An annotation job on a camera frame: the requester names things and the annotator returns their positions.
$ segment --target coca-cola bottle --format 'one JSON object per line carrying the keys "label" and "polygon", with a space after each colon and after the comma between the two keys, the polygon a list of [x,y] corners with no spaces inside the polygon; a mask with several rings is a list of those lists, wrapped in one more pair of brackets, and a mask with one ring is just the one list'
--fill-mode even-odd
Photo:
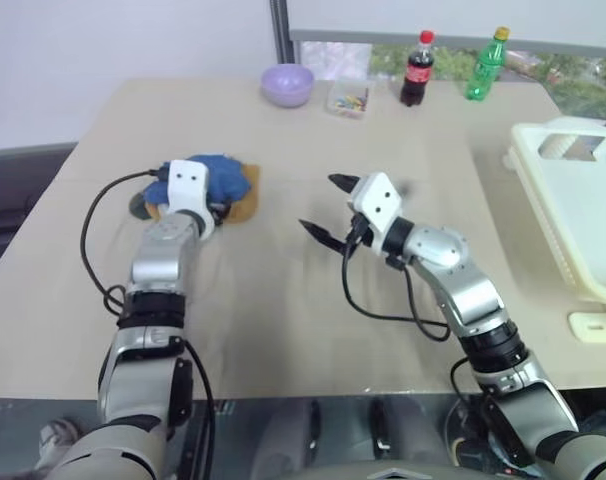
{"label": "coca-cola bottle", "polygon": [[401,90],[401,103],[408,107],[419,105],[425,95],[425,85],[432,73],[434,55],[432,55],[432,42],[434,32],[423,30],[419,37],[419,44],[407,59],[407,71]]}

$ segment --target purple bowl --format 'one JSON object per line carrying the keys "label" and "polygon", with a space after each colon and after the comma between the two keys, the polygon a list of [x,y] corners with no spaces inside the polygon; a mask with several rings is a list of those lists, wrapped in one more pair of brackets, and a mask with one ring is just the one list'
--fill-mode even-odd
{"label": "purple bowl", "polygon": [[314,74],[296,63],[275,65],[261,77],[263,95],[279,107],[300,107],[310,99],[313,87]]}

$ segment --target white wall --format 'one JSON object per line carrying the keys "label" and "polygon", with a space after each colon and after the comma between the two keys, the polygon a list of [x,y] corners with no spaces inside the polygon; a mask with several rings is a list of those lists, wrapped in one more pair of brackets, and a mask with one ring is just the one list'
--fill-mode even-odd
{"label": "white wall", "polygon": [[288,15],[295,40],[385,42],[427,28],[441,45],[479,46],[506,25],[509,48],[606,56],[606,0],[288,0]]}
{"label": "white wall", "polygon": [[0,0],[0,148],[78,140],[130,77],[275,62],[267,0]]}

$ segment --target green soda bottle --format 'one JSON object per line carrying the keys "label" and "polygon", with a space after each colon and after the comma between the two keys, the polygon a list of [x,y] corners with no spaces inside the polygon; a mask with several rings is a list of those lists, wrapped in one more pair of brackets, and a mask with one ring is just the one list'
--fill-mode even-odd
{"label": "green soda bottle", "polygon": [[492,83],[505,64],[505,41],[509,35],[509,28],[497,28],[492,41],[481,50],[465,90],[465,96],[469,100],[481,101],[489,93]]}

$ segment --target blue cloth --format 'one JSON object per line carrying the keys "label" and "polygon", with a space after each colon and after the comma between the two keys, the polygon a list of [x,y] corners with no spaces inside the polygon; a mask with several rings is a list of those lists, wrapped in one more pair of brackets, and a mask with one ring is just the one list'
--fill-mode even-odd
{"label": "blue cloth", "polygon": [[[231,203],[241,200],[250,190],[250,183],[243,175],[241,162],[223,154],[194,155],[186,160],[201,162],[210,171],[207,186],[208,201],[212,203]],[[167,182],[160,180],[148,185],[143,198],[152,205],[168,203]]]}

